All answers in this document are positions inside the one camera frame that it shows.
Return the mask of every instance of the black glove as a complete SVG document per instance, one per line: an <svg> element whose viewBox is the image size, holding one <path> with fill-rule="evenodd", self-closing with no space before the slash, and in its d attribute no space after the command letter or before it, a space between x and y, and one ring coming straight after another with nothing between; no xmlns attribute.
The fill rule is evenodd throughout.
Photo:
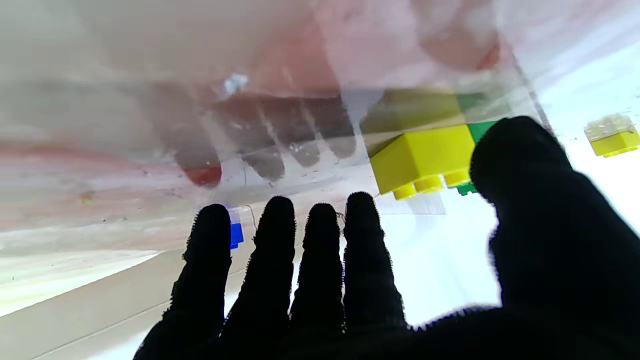
<svg viewBox="0 0 640 360"><path fill-rule="evenodd" d="M306 352L368 334L406 331L402 298L370 195L354 193L347 203L344 307L337 214L329 204L317 204L309 213L298 289L287 313L295 229L291 201L271 199L253 239L256 248L244 284L224 321L230 220L222 205L204 208L193 225L172 304L135 359L306 357Z"/></svg>

